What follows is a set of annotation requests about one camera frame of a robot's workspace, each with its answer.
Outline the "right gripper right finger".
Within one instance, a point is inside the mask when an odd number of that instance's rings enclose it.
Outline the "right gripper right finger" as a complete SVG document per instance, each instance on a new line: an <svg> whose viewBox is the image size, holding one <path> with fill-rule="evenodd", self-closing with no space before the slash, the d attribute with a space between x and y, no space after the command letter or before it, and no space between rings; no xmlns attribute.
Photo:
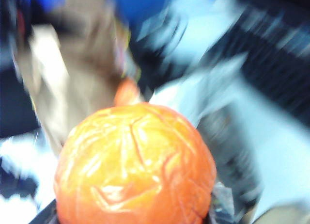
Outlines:
<svg viewBox="0 0 310 224"><path fill-rule="evenodd" d="M231 188L216 180L209 208L210 224L235 224L235 210Z"/></svg>

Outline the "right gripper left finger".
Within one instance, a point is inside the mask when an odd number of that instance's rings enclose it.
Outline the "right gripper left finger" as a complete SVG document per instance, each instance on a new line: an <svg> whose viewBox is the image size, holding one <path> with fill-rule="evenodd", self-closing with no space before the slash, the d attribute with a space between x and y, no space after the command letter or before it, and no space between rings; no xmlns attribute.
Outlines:
<svg viewBox="0 0 310 224"><path fill-rule="evenodd" d="M51 201L29 224L60 224L56 211L56 200Z"/></svg>

